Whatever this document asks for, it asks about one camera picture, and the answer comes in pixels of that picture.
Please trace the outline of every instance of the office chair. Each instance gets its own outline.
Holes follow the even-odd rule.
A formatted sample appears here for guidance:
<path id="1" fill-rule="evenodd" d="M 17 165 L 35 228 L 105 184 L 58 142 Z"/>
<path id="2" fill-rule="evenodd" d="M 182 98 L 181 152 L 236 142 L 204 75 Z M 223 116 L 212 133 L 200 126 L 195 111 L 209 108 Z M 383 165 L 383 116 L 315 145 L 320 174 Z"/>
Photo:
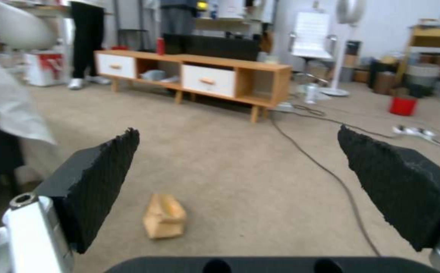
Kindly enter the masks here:
<path id="1" fill-rule="evenodd" d="M 307 76 L 328 82 L 322 78 L 307 72 L 308 62 L 314 59 L 333 59 L 336 47 L 336 36 L 328 35 L 330 17 L 329 14 L 316 10 L 312 12 L 298 12 L 296 25 L 290 33 L 289 51 L 293 56 L 300 57 L 305 61 L 303 72 L 298 75 Z"/>

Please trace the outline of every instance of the standing fan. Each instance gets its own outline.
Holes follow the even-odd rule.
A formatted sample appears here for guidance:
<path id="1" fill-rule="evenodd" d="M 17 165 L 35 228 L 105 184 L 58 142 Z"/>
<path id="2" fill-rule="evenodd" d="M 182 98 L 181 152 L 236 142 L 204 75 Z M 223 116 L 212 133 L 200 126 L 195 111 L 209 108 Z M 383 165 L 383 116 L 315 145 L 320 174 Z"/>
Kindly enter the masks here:
<path id="1" fill-rule="evenodd" d="M 335 73 L 333 76 L 333 81 L 331 81 L 331 87 L 320 88 L 320 91 L 326 95 L 344 97 L 350 93 L 346 90 L 338 88 L 341 65 L 343 64 L 346 51 L 346 41 L 349 36 L 352 35 L 355 29 L 355 24 L 360 21 L 365 11 L 365 0 L 339 0 L 336 6 L 336 17 L 338 18 L 338 23 L 348 24 L 349 31 L 348 35 L 341 36 L 341 42 L 338 43 L 340 49 L 338 50 L 338 57 L 335 63 Z"/>

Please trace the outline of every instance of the white drawer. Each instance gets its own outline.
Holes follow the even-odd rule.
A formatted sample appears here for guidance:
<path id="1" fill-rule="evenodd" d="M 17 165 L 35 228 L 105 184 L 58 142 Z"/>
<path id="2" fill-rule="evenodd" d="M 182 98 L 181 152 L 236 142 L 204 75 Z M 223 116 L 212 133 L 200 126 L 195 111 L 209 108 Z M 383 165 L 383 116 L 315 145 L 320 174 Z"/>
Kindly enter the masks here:
<path id="1" fill-rule="evenodd" d="M 183 88 L 214 95 L 234 97 L 234 71 L 186 64 L 182 67 Z"/>
<path id="2" fill-rule="evenodd" d="M 135 60 L 132 57 L 98 54 L 97 67 L 99 74 L 119 76 L 124 78 L 136 78 Z"/>

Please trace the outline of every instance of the bottle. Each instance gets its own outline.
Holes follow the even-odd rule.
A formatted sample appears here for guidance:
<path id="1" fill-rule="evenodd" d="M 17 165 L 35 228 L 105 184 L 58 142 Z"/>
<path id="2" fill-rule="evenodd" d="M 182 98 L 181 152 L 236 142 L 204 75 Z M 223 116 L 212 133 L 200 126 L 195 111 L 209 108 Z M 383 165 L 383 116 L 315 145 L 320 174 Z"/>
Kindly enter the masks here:
<path id="1" fill-rule="evenodd" d="M 308 83 L 305 86 L 306 89 L 306 97 L 305 103 L 307 104 L 316 104 L 317 93 L 319 90 L 319 85 L 316 83 Z"/>
<path id="2" fill-rule="evenodd" d="M 159 37 L 156 42 L 156 53 L 158 53 L 158 55 L 164 55 L 165 53 L 164 39 L 161 37 Z"/>

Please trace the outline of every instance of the drawer handle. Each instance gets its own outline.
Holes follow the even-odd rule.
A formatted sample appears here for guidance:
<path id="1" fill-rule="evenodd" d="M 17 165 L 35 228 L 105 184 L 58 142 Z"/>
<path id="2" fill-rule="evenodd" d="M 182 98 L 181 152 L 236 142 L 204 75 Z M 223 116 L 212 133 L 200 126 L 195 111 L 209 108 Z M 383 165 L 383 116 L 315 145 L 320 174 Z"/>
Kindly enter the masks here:
<path id="1" fill-rule="evenodd" d="M 215 81 L 208 78 L 201 78 L 200 81 L 202 83 L 206 83 L 207 85 L 215 85 Z"/>

